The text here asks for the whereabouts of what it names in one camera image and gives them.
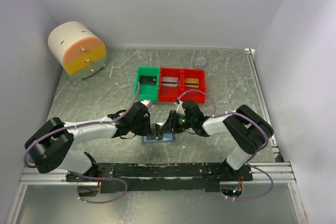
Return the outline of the black card stripe side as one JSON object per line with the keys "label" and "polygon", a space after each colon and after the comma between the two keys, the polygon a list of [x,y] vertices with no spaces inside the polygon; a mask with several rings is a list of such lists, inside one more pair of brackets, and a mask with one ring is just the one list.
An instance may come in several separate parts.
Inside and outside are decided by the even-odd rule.
{"label": "black card stripe side", "polygon": [[154,133],[155,133],[156,140],[162,139],[162,134],[160,133],[160,125],[157,123],[154,124]]}

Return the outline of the green plastic bin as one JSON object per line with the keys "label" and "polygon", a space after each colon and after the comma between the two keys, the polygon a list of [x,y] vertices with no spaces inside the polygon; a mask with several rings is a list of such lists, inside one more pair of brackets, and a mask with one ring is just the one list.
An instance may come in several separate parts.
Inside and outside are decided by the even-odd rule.
{"label": "green plastic bin", "polygon": [[134,93],[137,94],[138,84],[140,100],[158,101],[159,67],[138,66],[134,84]]}

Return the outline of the blue card holder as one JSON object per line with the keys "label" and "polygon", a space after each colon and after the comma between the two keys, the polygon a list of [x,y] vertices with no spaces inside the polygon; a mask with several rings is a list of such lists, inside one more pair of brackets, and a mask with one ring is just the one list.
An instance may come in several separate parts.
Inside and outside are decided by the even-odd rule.
{"label": "blue card holder", "polygon": [[143,144],[173,142],[175,141],[175,135],[166,133],[162,135],[151,134],[148,136],[143,136],[141,141]]}

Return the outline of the small clear plastic cup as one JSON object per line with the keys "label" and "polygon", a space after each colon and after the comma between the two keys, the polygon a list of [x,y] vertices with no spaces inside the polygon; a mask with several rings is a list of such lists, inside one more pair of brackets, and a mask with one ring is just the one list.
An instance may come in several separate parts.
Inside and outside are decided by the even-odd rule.
{"label": "small clear plastic cup", "polygon": [[206,59],[204,57],[197,57],[195,59],[195,67],[197,69],[204,69],[206,65]]}

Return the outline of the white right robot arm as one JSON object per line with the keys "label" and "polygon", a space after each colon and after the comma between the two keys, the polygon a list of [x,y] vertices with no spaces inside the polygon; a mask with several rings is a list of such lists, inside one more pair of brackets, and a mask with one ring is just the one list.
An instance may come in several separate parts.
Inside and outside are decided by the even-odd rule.
{"label": "white right robot arm", "polygon": [[223,176],[230,181],[241,174],[241,167],[265,148],[274,130],[249,106],[243,104],[233,112],[205,116],[194,100],[180,102],[160,126],[160,134],[180,134],[191,129],[200,137],[209,137],[229,132],[236,147],[225,159]]}

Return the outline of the red plastic bin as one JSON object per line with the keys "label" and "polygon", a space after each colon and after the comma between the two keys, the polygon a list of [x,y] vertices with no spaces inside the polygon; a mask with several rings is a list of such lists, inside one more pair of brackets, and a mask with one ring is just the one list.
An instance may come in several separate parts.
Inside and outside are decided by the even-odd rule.
{"label": "red plastic bin", "polygon": [[191,91],[182,97],[182,101],[194,100],[196,103],[205,103],[206,80],[205,71],[200,69],[183,69],[184,71],[184,92]]}
{"label": "red plastic bin", "polygon": [[183,71],[181,68],[160,68],[158,101],[174,102],[183,92]]}

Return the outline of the gold credit card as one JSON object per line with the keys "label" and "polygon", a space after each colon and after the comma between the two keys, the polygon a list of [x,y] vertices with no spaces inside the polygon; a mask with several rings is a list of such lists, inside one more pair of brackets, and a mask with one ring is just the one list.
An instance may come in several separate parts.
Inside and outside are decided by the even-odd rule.
{"label": "gold credit card", "polygon": [[200,86],[199,79],[198,78],[185,78],[184,85],[190,88],[198,88]]}

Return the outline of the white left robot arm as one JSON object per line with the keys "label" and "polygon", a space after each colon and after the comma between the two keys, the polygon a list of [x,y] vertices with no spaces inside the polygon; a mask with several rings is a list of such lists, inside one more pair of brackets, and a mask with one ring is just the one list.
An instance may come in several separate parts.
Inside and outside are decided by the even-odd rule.
{"label": "white left robot arm", "polygon": [[93,121],[75,123],[52,118],[25,143],[24,164],[41,174],[60,168],[79,173],[87,182],[93,181],[98,175],[93,157],[70,148],[103,138],[124,138],[129,133],[149,135],[151,103],[150,100],[138,101],[127,110]]}

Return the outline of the silver credit card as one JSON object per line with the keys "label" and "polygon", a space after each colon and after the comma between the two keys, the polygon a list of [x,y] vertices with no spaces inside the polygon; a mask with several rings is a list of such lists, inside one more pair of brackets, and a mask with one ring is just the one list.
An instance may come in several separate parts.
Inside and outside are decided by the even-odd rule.
{"label": "silver credit card", "polygon": [[179,81],[177,77],[162,77],[161,86],[163,87],[178,87]]}

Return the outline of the round pastel drawer cabinet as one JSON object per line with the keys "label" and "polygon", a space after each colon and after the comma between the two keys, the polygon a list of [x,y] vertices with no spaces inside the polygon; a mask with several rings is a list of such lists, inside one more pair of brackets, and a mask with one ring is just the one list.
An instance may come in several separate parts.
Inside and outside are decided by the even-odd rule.
{"label": "round pastel drawer cabinet", "polygon": [[66,22],[49,34],[48,47],[65,72],[76,79],[86,79],[106,65],[103,41],[80,22]]}

